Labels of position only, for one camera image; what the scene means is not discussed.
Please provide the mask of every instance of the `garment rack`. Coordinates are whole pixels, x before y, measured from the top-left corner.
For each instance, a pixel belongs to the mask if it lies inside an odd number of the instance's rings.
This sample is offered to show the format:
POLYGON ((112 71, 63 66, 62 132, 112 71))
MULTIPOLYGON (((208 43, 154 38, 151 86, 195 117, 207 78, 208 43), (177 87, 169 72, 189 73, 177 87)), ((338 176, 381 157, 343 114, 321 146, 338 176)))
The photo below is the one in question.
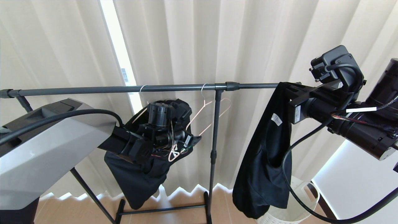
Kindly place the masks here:
POLYGON ((92 94, 92 93, 121 93, 121 92, 174 92, 174 91, 202 91, 214 90, 215 95, 215 109, 214 109, 214 126, 213 126, 213 143, 210 152, 210 186, 209 192, 204 192, 204 204, 181 206, 172 208, 160 208, 141 211, 124 211, 126 201, 120 200, 119 208, 115 219, 109 214, 105 207, 101 204, 90 187, 86 184, 77 170, 73 167, 70 172, 84 188, 90 198, 98 205, 101 211, 106 215, 112 224, 120 224, 121 217, 128 214, 140 214, 148 212, 163 212, 171 210, 189 209, 204 207, 206 210, 207 224, 212 224, 211 221, 211 201, 213 196, 213 181, 214 171, 217 157, 217 134, 219 127, 220 101, 223 91, 235 91, 239 89, 258 89, 258 88, 276 88, 278 83, 248 83, 241 84, 236 82, 214 83, 214 84, 180 84, 180 85, 143 85, 143 86, 102 86, 102 87, 75 87, 75 88, 43 88, 43 89, 28 89, 28 90, 14 90, 4 89, 0 90, 0 98, 17 98, 26 112, 33 111, 25 96, 44 96, 44 95, 60 95, 60 94, 92 94))

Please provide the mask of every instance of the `curtain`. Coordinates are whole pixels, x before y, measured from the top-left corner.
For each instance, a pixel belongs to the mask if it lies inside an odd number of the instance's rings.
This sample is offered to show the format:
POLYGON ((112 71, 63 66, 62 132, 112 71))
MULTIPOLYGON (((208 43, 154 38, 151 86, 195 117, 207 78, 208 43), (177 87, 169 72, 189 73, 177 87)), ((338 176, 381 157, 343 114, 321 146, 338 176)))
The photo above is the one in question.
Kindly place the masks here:
MULTIPOLYGON (((390 58, 397 56, 396 2, 114 1, 138 85, 289 81, 315 86, 308 71, 310 61, 343 44, 368 80, 361 91, 361 101, 390 58)), ((1 88, 123 85, 99 5, 98 1, 1 2, 1 88)), ((220 118, 215 183, 233 187, 246 147, 272 92, 263 89, 223 93, 232 105, 220 118)), ((214 91, 203 94, 208 102, 214 99, 214 91)), ((140 95, 144 105, 180 98, 190 104, 194 114, 203 105, 199 91, 140 95)), ((37 108, 65 97, 37 96, 28 100, 37 108)), ((71 97, 96 108, 114 110, 124 121, 131 116, 127 94, 71 97)), ((224 100, 221 111, 227 107, 224 100)), ((212 123, 213 110, 214 105, 210 104, 192 123, 194 134, 212 123)), ((1 100, 1 124, 23 113, 16 100, 1 100)), ((318 125, 312 119, 294 125, 292 141, 318 125)), ((211 127, 203 134, 191 155, 171 167, 164 183, 168 195, 177 187, 189 192, 197 184, 209 187, 212 130, 211 127)), ((312 179, 343 140, 325 129, 298 145, 293 150, 293 175, 312 179)), ((97 188, 95 193, 119 193, 102 162, 103 152, 95 150, 93 154, 77 170, 91 187, 97 188)), ((56 186, 53 189, 60 194, 83 193, 68 175, 56 186)))

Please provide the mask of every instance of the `vertical metal pole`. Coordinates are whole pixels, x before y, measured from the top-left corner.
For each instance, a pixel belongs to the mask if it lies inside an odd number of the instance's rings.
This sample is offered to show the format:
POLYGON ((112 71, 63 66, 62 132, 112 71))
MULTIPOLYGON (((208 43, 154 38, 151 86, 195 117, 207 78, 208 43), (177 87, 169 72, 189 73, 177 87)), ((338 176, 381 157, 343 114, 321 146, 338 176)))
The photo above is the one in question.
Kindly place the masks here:
POLYGON ((213 126, 213 145, 210 153, 210 187, 209 187, 209 205, 207 209, 207 216, 211 216, 211 199, 213 196, 213 181, 214 181, 214 169, 217 158, 217 134, 219 129, 219 116, 220 116, 220 102, 221 102, 222 90, 216 90, 216 106, 214 109, 214 126, 213 126))
POLYGON ((18 102, 21 104, 21 106, 26 110, 26 112, 31 112, 33 111, 32 107, 30 106, 29 102, 24 96, 17 96, 16 97, 18 102))
POLYGON ((70 172, 73 174, 73 176, 76 178, 76 180, 79 182, 79 184, 84 188, 84 190, 87 192, 88 196, 90 196, 91 199, 98 205, 98 207, 101 209, 101 211, 106 215, 106 217, 111 221, 112 224, 116 224, 115 220, 112 218, 112 216, 109 214, 109 212, 105 209, 105 207, 101 204, 101 202, 98 200, 96 195, 91 191, 89 186, 86 184, 86 182, 83 180, 83 178, 80 176, 80 174, 77 172, 77 170, 73 167, 70 172))

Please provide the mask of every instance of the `white laundry basket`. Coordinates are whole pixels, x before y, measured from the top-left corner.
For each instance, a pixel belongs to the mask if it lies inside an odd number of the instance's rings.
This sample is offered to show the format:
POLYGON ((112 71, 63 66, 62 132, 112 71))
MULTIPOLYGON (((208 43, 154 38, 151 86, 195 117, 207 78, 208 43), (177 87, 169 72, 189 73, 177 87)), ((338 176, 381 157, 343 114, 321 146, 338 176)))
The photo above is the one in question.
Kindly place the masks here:
MULTIPOLYGON (((318 197, 311 201, 308 197, 307 193, 304 190, 310 182, 302 181, 296 177, 292 177, 291 186, 295 191, 297 196, 304 202, 306 206, 315 210, 316 205, 319 200, 319 191, 316 189, 318 193, 318 197)), ((297 224, 308 218, 310 213, 307 212, 301 205, 296 201, 292 194, 289 195, 289 202, 287 203, 287 209, 281 209, 271 206, 267 213, 261 216, 256 220, 257 224, 297 224)))

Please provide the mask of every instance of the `black cloth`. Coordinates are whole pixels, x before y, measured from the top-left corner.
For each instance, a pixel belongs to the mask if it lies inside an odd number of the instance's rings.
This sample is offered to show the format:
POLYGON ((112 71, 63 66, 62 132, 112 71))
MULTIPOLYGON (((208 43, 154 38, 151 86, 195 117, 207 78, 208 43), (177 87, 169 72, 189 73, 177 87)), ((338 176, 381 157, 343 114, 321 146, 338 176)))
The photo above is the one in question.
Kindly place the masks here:
MULTIPOLYGON (((177 100, 157 101, 160 103, 170 104, 171 102, 185 103, 177 100)), ((148 123, 149 113, 144 112, 135 123, 133 120, 141 114, 143 108, 139 113, 134 115, 125 125, 125 127, 135 132, 138 130, 140 124, 148 123)), ((187 126, 189 119, 182 123, 182 126, 187 126)), ((139 209, 146 200, 148 200, 159 188, 159 186, 166 180, 167 172, 171 165, 178 160, 189 155, 193 148, 189 148, 187 153, 181 154, 173 162, 168 161, 168 157, 151 157, 144 164, 133 164, 116 156, 111 152, 106 152, 104 160, 119 184, 123 194, 132 209, 139 209)))
MULTIPOLYGON (((249 218, 264 215, 269 206, 286 208, 289 199, 282 174, 282 159, 290 146, 291 124, 288 122, 285 95, 288 83, 279 83, 268 102, 246 150, 232 192, 237 209, 249 218)), ((287 158, 286 175, 291 177, 292 157, 287 158)))

